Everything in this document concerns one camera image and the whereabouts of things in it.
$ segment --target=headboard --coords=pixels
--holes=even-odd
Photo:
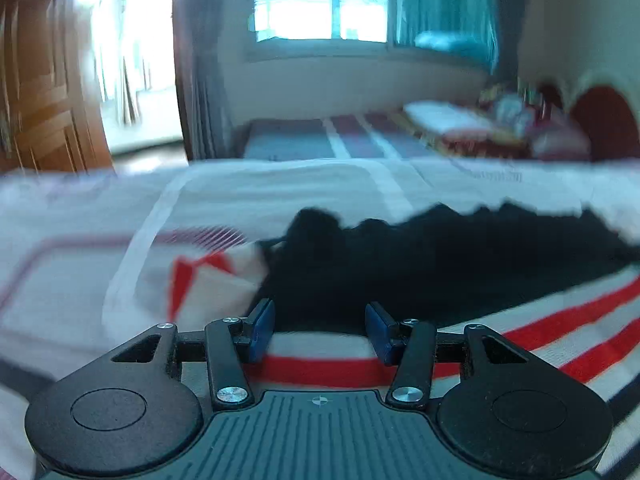
[[[545,100],[563,108],[562,92],[554,83],[538,86]],[[640,158],[640,131],[624,96],[610,85],[597,85],[583,92],[569,114],[591,140],[591,160]]]

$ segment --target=floor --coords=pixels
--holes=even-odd
[[[161,168],[187,166],[187,156],[181,142],[145,148],[134,153],[112,155],[113,167],[119,174],[145,173]]]
[[[141,121],[122,125],[116,120],[114,101],[102,104],[102,124],[111,155],[182,140],[175,86],[138,93]]]

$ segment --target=open doorway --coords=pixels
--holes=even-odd
[[[176,152],[172,161],[182,160],[172,0],[76,1],[91,12],[100,111],[114,162],[158,146],[167,153],[167,145]]]

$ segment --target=white pillow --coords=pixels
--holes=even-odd
[[[404,106],[404,112],[418,126],[443,136],[451,130],[495,131],[493,121],[466,108],[437,101],[416,101]]]

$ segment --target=mattress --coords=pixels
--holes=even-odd
[[[205,162],[126,178],[47,175],[0,180],[0,476],[30,480],[22,429],[37,391],[166,319],[177,256],[200,257],[281,236],[300,208],[335,212],[345,225],[399,222],[437,203],[459,212],[505,200],[542,213],[593,208],[640,241],[640,168],[491,160],[349,158]],[[600,464],[607,479],[640,474],[640,270],[481,320],[585,382],[609,402],[616,430]],[[459,331],[462,326],[450,327]],[[361,337],[277,334],[256,390],[384,388]],[[198,364],[183,380],[206,394]],[[439,367],[432,396],[459,381]]]
[[[412,158],[435,155],[396,120],[397,114],[370,113],[325,119],[252,123],[244,158]]]

